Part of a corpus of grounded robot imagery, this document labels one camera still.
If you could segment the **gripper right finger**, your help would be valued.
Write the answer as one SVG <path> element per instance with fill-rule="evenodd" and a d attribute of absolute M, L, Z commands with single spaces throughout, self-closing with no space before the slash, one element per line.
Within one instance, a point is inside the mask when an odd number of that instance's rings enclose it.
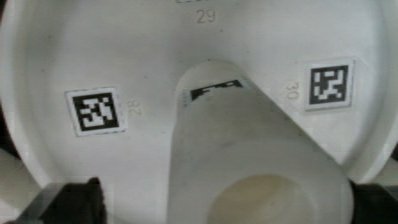
<path fill-rule="evenodd" d="M 398 185 L 352 184 L 352 224 L 398 224 Z"/>

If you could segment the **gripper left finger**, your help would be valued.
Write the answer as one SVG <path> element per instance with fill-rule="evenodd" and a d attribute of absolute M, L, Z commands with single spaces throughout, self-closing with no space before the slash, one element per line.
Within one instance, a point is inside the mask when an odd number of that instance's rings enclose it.
<path fill-rule="evenodd" d="M 14 224 L 108 224 L 101 181 L 50 184 L 23 209 Z"/>

